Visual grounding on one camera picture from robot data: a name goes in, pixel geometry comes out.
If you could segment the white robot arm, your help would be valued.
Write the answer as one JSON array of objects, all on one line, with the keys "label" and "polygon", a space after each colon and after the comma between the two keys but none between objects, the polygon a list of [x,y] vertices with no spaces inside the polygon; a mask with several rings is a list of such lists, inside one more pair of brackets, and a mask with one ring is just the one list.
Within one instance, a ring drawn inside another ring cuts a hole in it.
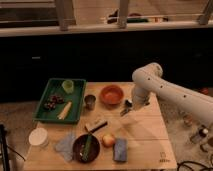
[{"label": "white robot arm", "polygon": [[147,64],[133,72],[133,105],[141,108],[153,92],[193,114],[206,127],[213,126],[213,97],[170,83],[162,79],[162,74],[158,63]]}]

